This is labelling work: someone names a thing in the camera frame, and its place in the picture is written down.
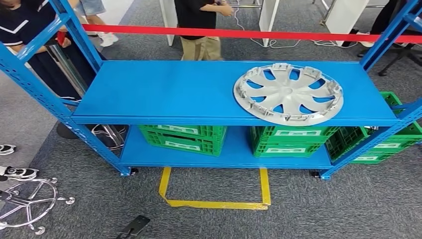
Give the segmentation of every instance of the green plastic crate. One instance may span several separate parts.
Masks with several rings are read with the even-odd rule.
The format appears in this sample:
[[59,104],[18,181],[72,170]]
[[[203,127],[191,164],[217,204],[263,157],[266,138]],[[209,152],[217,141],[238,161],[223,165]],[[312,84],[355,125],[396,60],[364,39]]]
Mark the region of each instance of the green plastic crate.
[[227,126],[202,126],[202,125],[138,125],[141,131],[155,131],[167,132],[169,134],[176,134],[186,137],[195,137],[208,140],[221,138]]
[[146,141],[151,145],[213,156],[219,156],[221,154],[225,133],[226,130],[224,130],[221,137],[215,140],[205,140],[168,134],[161,130],[142,130]]
[[[402,104],[399,98],[392,92],[381,92],[381,95],[391,106]],[[325,143],[332,161],[354,148],[373,132],[373,129],[365,127],[341,127],[338,132]],[[372,148],[369,153],[395,154],[412,146],[421,139],[422,127],[417,122],[413,122],[397,134]]]
[[255,157],[310,157],[323,143],[263,143],[256,133],[255,127],[250,127],[250,141]]
[[324,143],[339,127],[253,126],[262,143]]
[[385,153],[385,154],[371,154],[366,153],[362,156],[357,157],[355,160],[351,161],[350,163],[353,164],[379,164],[382,161],[386,160],[394,153]]

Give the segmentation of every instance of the crate label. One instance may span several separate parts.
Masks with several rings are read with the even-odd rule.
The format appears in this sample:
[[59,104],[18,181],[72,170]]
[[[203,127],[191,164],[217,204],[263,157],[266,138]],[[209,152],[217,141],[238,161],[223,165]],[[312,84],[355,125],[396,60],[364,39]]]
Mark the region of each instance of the crate label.
[[184,148],[184,149],[196,150],[196,151],[201,150],[201,148],[199,146],[193,146],[193,145],[182,144],[182,143],[175,143],[175,142],[170,142],[170,141],[166,141],[166,146],[175,147],[175,148]]
[[304,153],[306,148],[268,148],[266,153]]
[[321,135],[321,130],[278,130],[274,136],[319,136]]
[[183,132],[183,133],[191,133],[191,134],[199,134],[198,129],[196,128],[186,128],[180,127],[176,125],[157,125],[158,128],[167,129],[171,131]]
[[355,160],[377,160],[379,156],[372,156],[372,157],[357,157]]
[[375,148],[399,148],[401,143],[380,143]]

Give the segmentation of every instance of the lower shelf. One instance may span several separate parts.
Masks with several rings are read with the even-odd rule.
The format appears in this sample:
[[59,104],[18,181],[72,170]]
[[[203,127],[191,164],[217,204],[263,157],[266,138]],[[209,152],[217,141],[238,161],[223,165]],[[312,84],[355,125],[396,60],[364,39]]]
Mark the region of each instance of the lower shelf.
[[120,164],[132,167],[213,167],[329,169],[327,149],[322,146],[309,158],[256,158],[248,144],[247,126],[230,126],[219,157],[149,145],[137,126],[130,127]]

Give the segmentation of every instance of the silver wheel cover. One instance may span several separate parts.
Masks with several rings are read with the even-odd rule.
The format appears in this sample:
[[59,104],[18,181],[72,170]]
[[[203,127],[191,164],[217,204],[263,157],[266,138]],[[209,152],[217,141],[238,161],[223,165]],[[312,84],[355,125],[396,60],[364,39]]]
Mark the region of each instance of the silver wheel cover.
[[343,90],[334,79],[318,69],[287,63],[248,70],[236,81],[234,96],[254,116],[292,126],[327,121],[343,106]]

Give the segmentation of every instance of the shelf caster wheel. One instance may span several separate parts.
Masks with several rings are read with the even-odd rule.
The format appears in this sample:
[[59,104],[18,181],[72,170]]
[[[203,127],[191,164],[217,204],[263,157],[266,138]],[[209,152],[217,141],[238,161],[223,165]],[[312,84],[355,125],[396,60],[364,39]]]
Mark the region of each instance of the shelf caster wheel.
[[314,178],[321,178],[321,175],[319,174],[319,172],[311,172],[311,176]]
[[387,72],[386,71],[380,71],[380,72],[378,72],[378,75],[379,76],[386,76]]
[[130,169],[130,175],[135,175],[137,173],[139,173],[139,169],[137,169],[137,168],[131,168]]
[[76,201],[76,199],[75,199],[74,197],[69,197],[69,198],[58,198],[57,200],[58,200],[58,201],[65,201],[65,203],[66,203],[67,205],[74,204],[74,203],[75,203],[75,201]]

